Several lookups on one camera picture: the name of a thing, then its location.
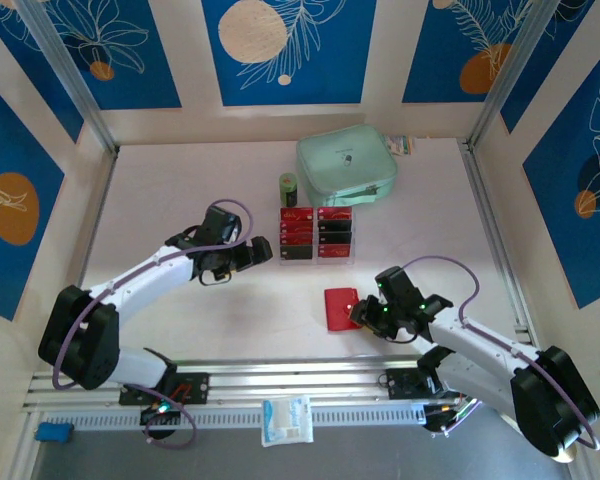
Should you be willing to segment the red leather card holder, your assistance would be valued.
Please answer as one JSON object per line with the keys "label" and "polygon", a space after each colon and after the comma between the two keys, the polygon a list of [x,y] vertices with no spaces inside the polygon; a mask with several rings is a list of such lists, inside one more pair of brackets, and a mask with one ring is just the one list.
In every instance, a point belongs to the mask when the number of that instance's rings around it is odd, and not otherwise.
{"label": "red leather card holder", "polygon": [[355,288],[324,290],[326,323],[329,332],[358,330],[360,326],[350,318],[353,307],[359,302]]}

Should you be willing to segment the clear acrylic card stand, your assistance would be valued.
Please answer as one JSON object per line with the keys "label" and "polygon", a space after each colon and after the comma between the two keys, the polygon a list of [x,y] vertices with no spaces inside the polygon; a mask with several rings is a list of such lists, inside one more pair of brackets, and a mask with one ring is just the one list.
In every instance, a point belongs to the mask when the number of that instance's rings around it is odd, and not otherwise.
{"label": "clear acrylic card stand", "polygon": [[[349,258],[319,258],[318,257],[318,246],[319,241],[318,241],[318,235],[321,233],[318,229],[318,219],[317,219],[317,209],[321,208],[321,207],[317,207],[317,208],[313,208],[314,209],[314,217],[313,217],[313,244],[311,245],[313,247],[313,258],[311,260],[294,260],[294,261],[287,261],[287,260],[283,260],[280,256],[281,262],[282,263],[287,263],[287,264],[351,264],[354,262],[354,252],[355,252],[355,242],[354,242],[354,212],[353,212],[353,217],[352,217],[352,240],[351,240],[351,256]],[[279,235],[281,234],[280,232],[280,222],[281,222],[281,218],[280,218],[280,212],[279,212]]]}

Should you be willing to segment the green cylindrical can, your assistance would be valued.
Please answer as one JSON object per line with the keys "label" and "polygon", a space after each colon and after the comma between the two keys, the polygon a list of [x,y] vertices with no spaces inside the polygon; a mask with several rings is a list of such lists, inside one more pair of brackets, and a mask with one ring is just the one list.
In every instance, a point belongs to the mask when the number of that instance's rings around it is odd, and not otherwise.
{"label": "green cylindrical can", "polygon": [[294,208],[298,202],[298,185],[294,173],[283,173],[279,177],[280,201],[283,208]]}

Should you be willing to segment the black right control board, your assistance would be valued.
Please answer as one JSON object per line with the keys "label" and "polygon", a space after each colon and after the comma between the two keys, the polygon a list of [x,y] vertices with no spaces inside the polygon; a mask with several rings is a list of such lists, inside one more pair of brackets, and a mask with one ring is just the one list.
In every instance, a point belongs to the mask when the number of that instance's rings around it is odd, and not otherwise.
{"label": "black right control board", "polygon": [[449,434],[461,425],[478,407],[481,401],[473,399],[459,404],[427,405],[424,407],[425,425],[432,436]]}

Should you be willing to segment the black control board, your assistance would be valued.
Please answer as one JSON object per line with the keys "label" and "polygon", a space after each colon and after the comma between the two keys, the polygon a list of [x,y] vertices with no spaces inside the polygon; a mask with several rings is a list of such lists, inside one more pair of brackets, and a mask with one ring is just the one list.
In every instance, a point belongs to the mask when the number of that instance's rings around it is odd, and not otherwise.
{"label": "black control board", "polygon": [[153,403],[140,412],[140,425],[150,440],[164,440],[174,433],[167,427],[178,425],[181,419],[179,410],[165,401]]}
{"label": "black control board", "polygon": [[449,434],[461,425],[478,407],[481,401],[473,399],[459,404],[427,405],[424,407],[425,425],[432,436]]}

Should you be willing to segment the white blue tissue packet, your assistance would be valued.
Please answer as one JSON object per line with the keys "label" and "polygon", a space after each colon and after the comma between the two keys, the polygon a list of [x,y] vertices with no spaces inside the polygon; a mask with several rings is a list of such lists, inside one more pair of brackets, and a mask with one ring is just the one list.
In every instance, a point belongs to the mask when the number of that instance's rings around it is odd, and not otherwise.
{"label": "white blue tissue packet", "polygon": [[306,395],[262,401],[262,446],[314,442],[310,398]]}

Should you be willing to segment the mint green zip pouch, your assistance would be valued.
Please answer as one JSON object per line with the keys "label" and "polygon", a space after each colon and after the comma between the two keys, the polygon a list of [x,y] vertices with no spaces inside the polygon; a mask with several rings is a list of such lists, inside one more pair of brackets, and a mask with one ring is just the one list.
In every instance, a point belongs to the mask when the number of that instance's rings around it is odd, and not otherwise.
{"label": "mint green zip pouch", "polygon": [[299,182],[314,207],[352,207],[388,196],[398,168],[383,136],[362,124],[299,140]]}

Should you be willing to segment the printed paper sachet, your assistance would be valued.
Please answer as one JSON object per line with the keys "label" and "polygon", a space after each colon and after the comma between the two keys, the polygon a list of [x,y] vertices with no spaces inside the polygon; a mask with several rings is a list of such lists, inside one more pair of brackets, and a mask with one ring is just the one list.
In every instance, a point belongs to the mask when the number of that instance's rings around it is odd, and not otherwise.
{"label": "printed paper sachet", "polygon": [[405,156],[414,152],[413,138],[407,135],[385,135],[386,147],[392,155]]}

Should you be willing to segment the black left control board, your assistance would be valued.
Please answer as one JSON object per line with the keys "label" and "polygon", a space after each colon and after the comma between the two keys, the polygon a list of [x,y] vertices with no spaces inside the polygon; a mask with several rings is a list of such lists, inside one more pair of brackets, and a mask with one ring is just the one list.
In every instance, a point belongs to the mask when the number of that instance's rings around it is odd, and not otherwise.
{"label": "black left control board", "polygon": [[164,440],[174,433],[167,427],[178,425],[181,419],[179,410],[165,401],[153,403],[140,412],[140,425],[150,440]]}

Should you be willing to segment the blue sponge block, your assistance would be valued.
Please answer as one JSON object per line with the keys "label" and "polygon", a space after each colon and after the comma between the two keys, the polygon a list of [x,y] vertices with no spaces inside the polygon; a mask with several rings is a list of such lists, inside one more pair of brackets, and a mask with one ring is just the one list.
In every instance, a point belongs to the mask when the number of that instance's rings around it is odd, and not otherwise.
{"label": "blue sponge block", "polygon": [[34,433],[34,439],[42,443],[68,443],[74,431],[72,423],[41,422]]}

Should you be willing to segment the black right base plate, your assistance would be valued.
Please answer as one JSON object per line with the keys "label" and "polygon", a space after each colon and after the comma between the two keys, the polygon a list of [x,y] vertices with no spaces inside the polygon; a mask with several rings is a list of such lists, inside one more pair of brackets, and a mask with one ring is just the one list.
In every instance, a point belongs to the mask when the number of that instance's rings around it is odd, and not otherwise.
{"label": "black right base plate", "polygon": [[441,383],[419,368],[387,369],[386,383],[391,400],[441,400],[455,401],[457,392],[445,390]]}

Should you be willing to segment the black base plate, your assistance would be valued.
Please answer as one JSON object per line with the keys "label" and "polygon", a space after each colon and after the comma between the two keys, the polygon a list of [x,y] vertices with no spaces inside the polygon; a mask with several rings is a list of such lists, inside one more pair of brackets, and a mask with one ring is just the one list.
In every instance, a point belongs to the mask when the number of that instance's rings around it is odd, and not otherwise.
{"label": "black base plate", "polygon": [[[208,373],[171,373],[154,390],[183,405],[203,405],[207,403],[209,379]],[[158,400],[158,397],[129,385],[120,389],[120,405],[148,406]]]}
{"label": "black base plate", "polygon": [[419,368],[387,369],[386,383],[391,400],[441,400],[455,401],[457,392],[445,390],[441,383]]}

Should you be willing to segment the aluminium rail frame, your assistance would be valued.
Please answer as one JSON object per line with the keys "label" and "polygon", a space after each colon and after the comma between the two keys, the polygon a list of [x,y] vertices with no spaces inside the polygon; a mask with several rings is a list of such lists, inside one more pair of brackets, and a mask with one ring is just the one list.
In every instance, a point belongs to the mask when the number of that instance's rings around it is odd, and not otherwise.
{"label": "aluminium rail frame", "polygon": [[[264,398],[306,394],[319,406],[386,404],[388,391],[379,378],[388,369],[414,368],[414,355],[281,361],[192,361],[179,366],[187,374],[207,373],[206,408],[256,407]],[[33,374],[26,412],[120,410],[121,388],[105,383],[95,390],[56,390],[48,370]]]}

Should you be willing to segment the aluminium side rail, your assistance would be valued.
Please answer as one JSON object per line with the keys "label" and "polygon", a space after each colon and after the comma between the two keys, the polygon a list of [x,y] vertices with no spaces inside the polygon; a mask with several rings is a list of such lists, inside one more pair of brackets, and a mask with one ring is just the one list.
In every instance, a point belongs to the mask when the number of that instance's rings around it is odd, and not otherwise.
{"label": "aluminium side rail", "polygon": [[466,139],[460,138],[457,140],[457,143],[481,217],[483,229],[488,239],[491,256],[504,284],[510,307],[514,312],[514,329],[516,334],[530,345],[538,346],[538,335],[533,325],[521,284],[509,260],[478,161]]}
{"label": "aluminium side rail", "polygon": [[96,234],[103,215],[104,206],[108,197],[110,185],[116,168],[117,159],[119,157],[120,146],[115,145],[114,151],[104,160],[104,170],[101,177],[98,179],[97,185],[94,187],[92,202],[89,205],[89,213],[91,217],[87,219],[86,227],[88,234],[87,244],[84,250],[83,258],[80,263],[80,272],[77,283],[81,286],[87,273],[89,260],[93,250]]}

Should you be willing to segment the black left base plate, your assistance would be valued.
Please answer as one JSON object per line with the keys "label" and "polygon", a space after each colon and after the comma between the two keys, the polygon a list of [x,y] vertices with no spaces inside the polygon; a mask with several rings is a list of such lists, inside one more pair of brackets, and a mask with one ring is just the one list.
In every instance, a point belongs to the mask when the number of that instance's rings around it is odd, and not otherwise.
{"label": "black left base plate", "polygon": [[[171,373],[154,390],[183,405],[203,405],[207,403],[209,379],[208,373]],[[120,405],[148,406],[158,400],[158,397],[129,385],[120,389]]]}

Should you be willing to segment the aluminium corner post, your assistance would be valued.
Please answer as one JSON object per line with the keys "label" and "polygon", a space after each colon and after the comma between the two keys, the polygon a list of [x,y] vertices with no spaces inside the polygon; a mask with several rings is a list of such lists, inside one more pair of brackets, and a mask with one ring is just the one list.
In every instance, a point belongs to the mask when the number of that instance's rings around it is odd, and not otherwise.
{"label": "aluminium corner post", "polygon": [[529,0],[527,6],[529,14],[466,139],[471,153],[486,140],[491,126],[503,124],[507,134],[517,129],[573,34],[563,17],[562,0]]}
{"label": "aluminium corner post", "polygon": [[92,129],[102,147],[116,157],[119,147],[101,115],[97,102],[42,4],[37,0],[13,0],[13,3],[85,123]]}

